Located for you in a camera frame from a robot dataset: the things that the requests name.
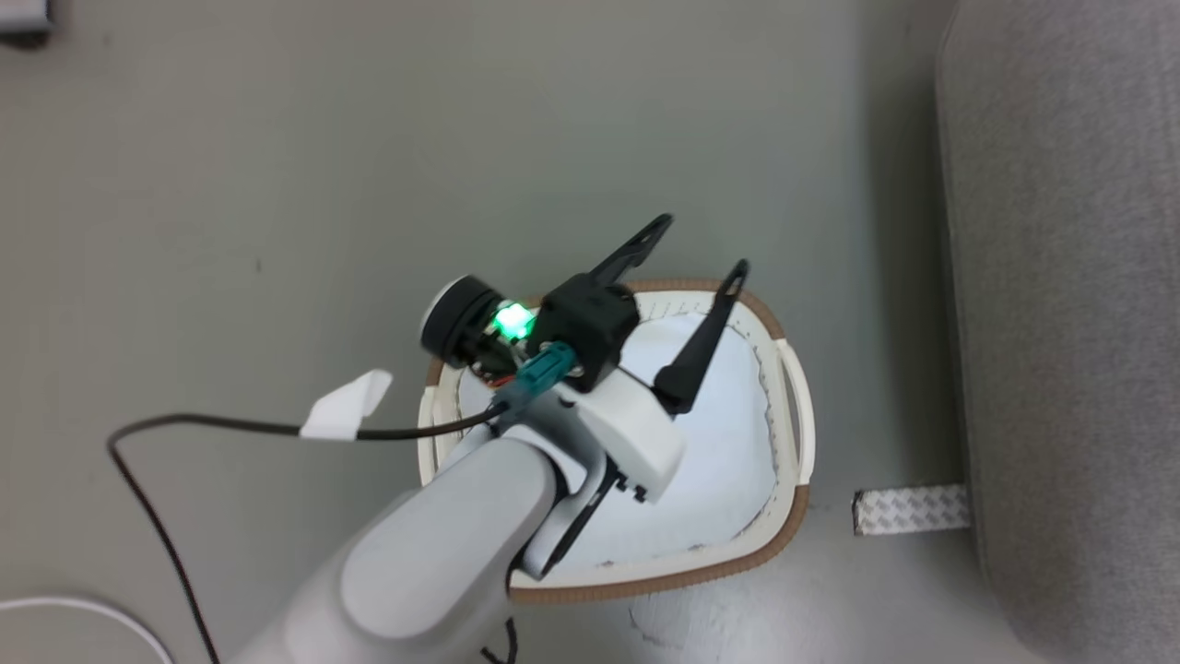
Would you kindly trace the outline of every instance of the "couch cushion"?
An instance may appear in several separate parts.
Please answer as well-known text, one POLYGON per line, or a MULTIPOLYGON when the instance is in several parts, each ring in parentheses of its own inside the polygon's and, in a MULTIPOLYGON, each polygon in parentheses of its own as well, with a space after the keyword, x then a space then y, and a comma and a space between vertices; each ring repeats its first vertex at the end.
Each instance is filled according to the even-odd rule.
POLYGON ((939 58, 981 563, 1055 660, 1180 652, 1180 2, 966 0, 939 58))

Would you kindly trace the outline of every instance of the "laundry basket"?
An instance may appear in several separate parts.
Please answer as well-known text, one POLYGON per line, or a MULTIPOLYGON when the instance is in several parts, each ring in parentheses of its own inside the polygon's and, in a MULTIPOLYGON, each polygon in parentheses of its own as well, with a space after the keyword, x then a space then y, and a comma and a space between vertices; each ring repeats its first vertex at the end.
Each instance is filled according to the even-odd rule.
MULTIPOLYGON (((634 340, 643 337, 642 331, 648 323, 653 326, 673 326, 677 316, 702 316, 713 305, 713 296, 721 284, 716 280, 703 278, 678 278, 657 281, 636 281, 628 285, 636 294, 636 302, 640 308, 641 323, 635 334, 628 341, 630 346, 634 340)), ((525 302, 529 305, 537 305, 539 301, 525 302)), ((688 327, 687 334, 695 322, 682 320, 688 327)), ((745 373, 745 381, 750 383, 749 390, 760 392, 753 399, 743 399, 743 406, 750 408, 733 408, 721 405, 721 410, 716 412, 716 418, 726 418, 722 414, 730 412, 745 413, 749 420, 745 421, 736 429, 726 429, 729 434, 719 434, 722 439, 733 435, 734 430, 752 433, 742 434, 748 440, 716 440, 709 439, 701 432, 689 436, 686 461, 677 473, 668 493, 660 501, 658 506, 630 507, 634 501, 629 499, 616 500, 620 509, 629 511, 620 517, 627 524, 620 522, 616 527, 610 521, 611 509, 608 500, 603 501, 595 518, 590 520, 583 532, 575 550, 582 545, 582 540, 592 538, 592 528, 601 531, 601 538, 609 540, 615 531, 625 532, 631 527, 631 535, 625 543, 604 541, 604 551, 611 546, 615 548, 627 548, 636 551, 634 558, 623 560, 596 560, 592 546, 589 552, 584 552, 583 558, 592 560, 594 564, 577 566, 572 558, 575 550, 542 581, 536 581, 525 574, 517 572, 511 579, 511 596, 513 601, 535 604, 564 604, 585 600, 611 599, 660 592, 693 584, 709 581, 738 572, 745 572, 771 560, 794 537, 795 531, 802 524, 807 511, 807 486, 811 481, 812 469, 815 464, 815 426, 812 413, 811 394, 807 389, 807 381, 804 376, 802 367, 795 356, 794 350, 787 344, 782 327, 771 313, 769 308, 748 290, 742 291, 739 303, 734 305, 729 317, 726 335, 732 343, 726 351, 726 338, 717 348, 717 356, 714 357, 709 369, 706 384, 702 386, 702 394, 693 414, 708 409, 708 386, 714 374, 717 381, 725 370, 717 369, 734 367, 740 374, 741 366, 746 362, 743 355, 748 356, 749 370, 745 373), (736 464, 726 464, 727 459, 717 455, 733 454, 736 464), (710 468, 734 467, 740 475, 735 478, 712 478, 708 476, 710 468), (746 480, 748 474, 756 480, 746 480), (701 488, 709 481, 717 486, 701 488), (678 494, 674 489, 681 482, 682 488, 678 494), (756 487, 765 487, 765 494, 756 487), (708 498, 708 492, 714 497, 708 498), (726 505, 729 497, 738 497, 734 505, 726 505), (700 501, 701 505, 691 505, 691 501, 700 501), (717 515, 707 514, 714 506, 722 505, 717 515), (675 521, 675 517, 668 517, 668 522, 644 522, 644 519, 655 520, 663 513, 654 509, 664 509, 667 514, 680 514, 678 519, 688 520, 683 524, 675 521), (643 509, 653 509, 650 513, 643 509), (712 541, 702 535, 700 543, 694 541, 693 528, 712 528, 709 531, 712 541), (664 532, 662 539, 655 533, 664 532), (651 533, 650 538, 660 539, 647 550, 644 543, 634 540, 643 539, 651 533), (658 546, 673 547, 661 551, 658 546)), ((668 354, 678 350, 680 343, 675 342, 675 348, 668 354)), ((622 366, 637 374, 628 367, 628 348, 623 350, 622 366)), ((418 415, 419 427, 430 427, 437 423, 453 422, 464 416, 460 406, 470 393, 468 383, 465 381, 477 381, 470 373, 452 369, 439 361, 431 366, 427 377, 426 390, 422 395, 418 415)), ((716 387, 714 394, 720 395, 719 400, 730 399, 740 395, 747 389, 742 386, 743 380, 734 379, 735 386, 722 384, 716 387)), ((689 416, 677 420, 677 427, 689 427, 689 416)), ((706 428, 709 425, 697 425, 706 428)), ((447 434, 433 439, 421 439, 418 442, 418 462, 422 485, 430 482, 438 472, 439 466, 459 443, 463 434, 447 434)))

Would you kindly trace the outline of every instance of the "white basket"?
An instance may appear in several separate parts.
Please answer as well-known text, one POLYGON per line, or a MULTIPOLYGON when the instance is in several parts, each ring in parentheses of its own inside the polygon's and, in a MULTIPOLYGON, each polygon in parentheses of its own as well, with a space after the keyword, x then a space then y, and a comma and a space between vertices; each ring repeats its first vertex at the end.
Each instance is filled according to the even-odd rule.
MULTIPOLYGON (((649 321, 693 311, 707 313, 720 281, 641 281, 629 285, 636 292, 642 320, 649 321)), ((781 326, 754 295, 742 292, 728 324, 749 343, 768 403, 766 419, 775 484, 759 514, 723 544, 693 547, 651 560, 581 570, 575 574, 551 574, 542 581, 516 573, 511 581, 513 600, 569 603, 683 587, 756 567, 791 541, 806 513, 807 485, 815 464, 815 425, 807 380, 799 359, 782 335, 781 326), (798 419, 798 448, 792 410, 798 419)), ((432 366, 419 408, 419 427, 461 418, 461 370, 440 362, 432 366)), ((422 485, 434 478, 439 464, 461 436, 448 434, 419 441, 418 464, 422 485)))

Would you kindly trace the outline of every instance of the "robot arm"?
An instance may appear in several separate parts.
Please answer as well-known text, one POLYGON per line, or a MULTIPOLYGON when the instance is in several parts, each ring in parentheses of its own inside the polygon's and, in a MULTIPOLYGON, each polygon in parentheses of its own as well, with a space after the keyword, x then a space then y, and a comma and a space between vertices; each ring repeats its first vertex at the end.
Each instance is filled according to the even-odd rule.
POLYGON ((479 447, 348 541, 234 662, 470 659, 509 618, 507 572, 556 486, 552 465, 527 443, 479 447))
POLYGON ((444 288, 422 346, 490 383, 511 381, 493 401, 498 420, 347 543, 235 663, 464 662, 509 618, 512 571, 544 578, 612 487, 660 499, 686 447, 673 419, 691 409, 748 272, 740 261, 681 355, 644 386, 618 368, 640 313, 617 281, 670 223, 656 218, 552 290, 535 320, 473 276, 444 288), (514 427, 582 465, 582 486, 564 491, 556 464, 514 427))

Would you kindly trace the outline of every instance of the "teal connector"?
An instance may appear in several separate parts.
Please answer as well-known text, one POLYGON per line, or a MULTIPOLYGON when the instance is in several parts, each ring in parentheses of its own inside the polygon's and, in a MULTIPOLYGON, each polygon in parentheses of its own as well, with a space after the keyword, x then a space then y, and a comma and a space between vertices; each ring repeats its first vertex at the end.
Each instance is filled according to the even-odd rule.
POLYGON ((577 367, 578 359, 569 344, 553 342, 545 350, 524 363, 516 379, 499 389, 492 397, 492 407, 506 405, 500 422, 511 425, 533 400, 565 380, 577 367))

